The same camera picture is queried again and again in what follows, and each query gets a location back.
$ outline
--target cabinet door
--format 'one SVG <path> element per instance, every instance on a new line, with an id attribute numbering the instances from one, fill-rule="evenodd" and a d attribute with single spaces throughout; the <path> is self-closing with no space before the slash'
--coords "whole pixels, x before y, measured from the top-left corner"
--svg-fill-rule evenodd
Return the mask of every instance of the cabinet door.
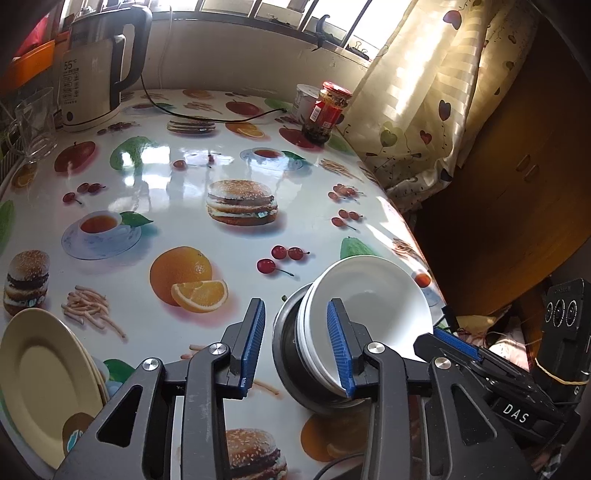
<path id="1" fill-rule="evenodd" d="M 562 40 L 541 29 L 466 167 L 425 202 L 416 237 L 456 313 L 512 302 L 591 235 L 590 92 Z"/>
<path id="2" fill-rule="evenodd" d="M 458 313 L 492 313 L 541 282 L 591 235 L 591 125 L 574 112 L 532 155 L 531 166 L 464 231 L 445 275 Z"/>
<path id="3" fill-rule="evenodd" d="M 507 190 L 519 176 L 517 165 L 527 168 L 527 155 L 531 165 L 531 155 L 577 101 L 576 89 L 569 86 L 573 69 L 580 70 L 567 46 L 542 22 L 521 71 L 482 128 L 465 166 L 456 170 L 448 188 L 424 202 L 425 221 L 440 228 L 461 227 Z"/>

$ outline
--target glass cup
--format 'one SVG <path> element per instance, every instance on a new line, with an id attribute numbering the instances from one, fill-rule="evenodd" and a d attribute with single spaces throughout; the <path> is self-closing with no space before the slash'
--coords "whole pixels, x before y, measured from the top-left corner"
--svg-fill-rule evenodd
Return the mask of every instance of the glass cup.
<path id="1" fill-rule="evenodd" d="M 53 123 L 53 87 L 39 90 L 23 100 L 14 109 L 16 118 L 11 122 L 8 145 L 27 162 L 36 162 L 46 157 L 57 146 L 56 126 Z M 10 142 L 10 133 L 18 126 L 23 150 Z"/>

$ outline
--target wall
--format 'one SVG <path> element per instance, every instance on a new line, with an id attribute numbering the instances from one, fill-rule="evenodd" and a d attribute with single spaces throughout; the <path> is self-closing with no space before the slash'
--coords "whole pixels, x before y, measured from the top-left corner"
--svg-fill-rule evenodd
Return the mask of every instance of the wall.
<path id="1" fill-rule="evenodd" d="M 158 88 L 158 64 L 168 25 L 165 20 L 152 22 L 144 67 L 147 88 Z M 290 102 L 298 83 L 321 85 L 330 80 L 354 90 L 367 68 L 323 48 L 312 52 L 314 48 L 296 38 L 243 25 L 175 20 L 161 71 L 162 86 L 236 90 Z M 141 84 L 133 88 L 140 89 Z"/>

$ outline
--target white bowl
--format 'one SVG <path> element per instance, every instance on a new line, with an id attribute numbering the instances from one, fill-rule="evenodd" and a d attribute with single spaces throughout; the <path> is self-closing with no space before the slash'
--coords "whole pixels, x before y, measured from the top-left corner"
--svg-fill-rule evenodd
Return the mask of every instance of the white bowl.
<path id="1" fill-rule="evenodd" d="M 374 341 L 388 345 L 402 357 L 421 360 L 414 354 L 413 343 L 419 335 L 432 333 L 433 324 L 419 286 L 404 270 L 383 258 L 345 258 L 312 284 L 303 315 L 297 318 L 298 334 L 303 334 L 299 339 L 304 340 L 298 343 L 304 361 L 331 391 L 346 396 L 326 326 L 326 308 L 333 298 L 343 300 L 350 320 L 364 324 Z"/>

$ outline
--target curtain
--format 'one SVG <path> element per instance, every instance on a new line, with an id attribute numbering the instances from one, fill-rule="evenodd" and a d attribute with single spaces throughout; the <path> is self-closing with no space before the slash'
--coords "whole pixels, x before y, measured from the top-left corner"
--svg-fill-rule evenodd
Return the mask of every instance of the curtain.
<path id="1" fill-rule="evenodd" d="M 453 180 L 519 72 L 537 21 L 527 0 L 410 3 L 339 125 L 401 212 Z"/>

